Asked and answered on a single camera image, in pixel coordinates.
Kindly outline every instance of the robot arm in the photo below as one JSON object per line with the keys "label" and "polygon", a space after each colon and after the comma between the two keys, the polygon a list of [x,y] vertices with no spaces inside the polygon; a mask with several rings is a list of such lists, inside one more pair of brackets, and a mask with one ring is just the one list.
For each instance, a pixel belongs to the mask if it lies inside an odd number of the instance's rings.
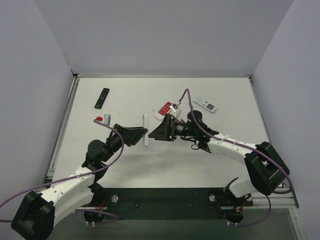
{"label": "robot arm", "polygon": [[93,140],[88,145],[86,158],[69,180],[52,184],[50,188],[24,196],[11,228],[27,240],[44,240],[55,225],[77,208],[90,203],[94,194],[103,188],[97,183],[108,169],[109,160],[123,143],[134,146],[148,131],[143,127],[113,126],[121,135],[111,134],[106,142]]}
{"label": "robot arm", "polygon": [[253,192],[270,195],[285,179],[285,175],[263,156],[257,154],[258,150],[276,162],[288,175],[289,169],[269,142],[251,144],[240,142],[224,136],[210,129],[202,120],[200,111],[193,111],[197,123],[208,136],[200,130],[195,123],[192,113],[187,115],[187,122],[181,122],[167,114],[163,122],[149,134],[149,138],[161,141],[173,142],[180,136],[182,140],[191,141],[198,148],[208,153],[220,154],[244,164],[249,177],[236,178],[227,187],[236,198],[241,198]]}

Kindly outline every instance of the wall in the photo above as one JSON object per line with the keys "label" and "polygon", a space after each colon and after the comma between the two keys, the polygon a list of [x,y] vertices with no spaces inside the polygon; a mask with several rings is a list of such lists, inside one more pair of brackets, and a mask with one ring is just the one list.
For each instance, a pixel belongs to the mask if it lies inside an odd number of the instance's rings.
{"label": "wall", "polygon": [[251,74],[293,0],[35,0],[74,73]]}
{"label": "wall", "polygon": [[291,170],[309,240],[319,239],[320,1],[295,0],[253,74],[271,142]]}
{"label": "wall", "polygon": [[[0,7],[0,202],[42,183],[72,84],[72,73],[33,0]],[[12,219],[21,202],[0,210]],[[0,223],[0,239],[19,239]]]}

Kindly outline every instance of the screw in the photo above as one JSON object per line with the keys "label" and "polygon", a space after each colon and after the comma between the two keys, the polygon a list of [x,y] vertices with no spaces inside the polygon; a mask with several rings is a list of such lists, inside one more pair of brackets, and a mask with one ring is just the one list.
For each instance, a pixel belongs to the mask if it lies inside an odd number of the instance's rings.
{"label": "screw", "polygon": [[216,200],[216,196],[211,194],[209,196],[209,200],[210,200],[210,202],[214,202]]}
{"label": "screw", "polygon": [[117,195],[113,195],[112,197],[111,197],[111,201],[113,202],[113,203],[116,203],[116,202],[118,202],[118,196]]}

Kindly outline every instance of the white table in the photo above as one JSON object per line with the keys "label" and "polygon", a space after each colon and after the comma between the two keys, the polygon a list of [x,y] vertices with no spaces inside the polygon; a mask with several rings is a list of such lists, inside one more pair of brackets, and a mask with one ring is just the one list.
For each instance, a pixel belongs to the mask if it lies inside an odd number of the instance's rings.
{"label": "white table", "polygon": [[[94,105],[103,88],[110,92],[101,110]],[[57,158],[53,180],[69,176],[85,160],[90,141],[105,141],[109,130],[93,123],[111,114],[111,125],[142,126],[149,116],[149,132],[161,122],[154,117],[166,102],[174,102],[189,88],[216,107],[210,113],[194,104],[211,129],[247,143],[267,141],[267,134],[248,78],[80,78]],[[181,104],[187,120],[187,96]],[[191,142],[149,139],[125,147],[122,157],[99,183],[109,188],[206,188],[224,187],[235,177],[248,174],[244,165],[226,157],[192,150]]]}

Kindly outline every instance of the gray floor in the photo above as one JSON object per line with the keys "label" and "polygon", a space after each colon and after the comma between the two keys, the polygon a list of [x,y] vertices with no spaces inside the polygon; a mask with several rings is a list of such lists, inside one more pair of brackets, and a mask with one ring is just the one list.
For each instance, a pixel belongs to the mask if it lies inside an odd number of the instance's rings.
{"label": "gray floor", "polygon": [[[245,220],[263,218],[266,209],[246,209]],[[92,228],[71,214],[53,230],[49,240],[296,240],[288,209],[272,209],[264,223],[228,227],[225,220],[122,220]]]}

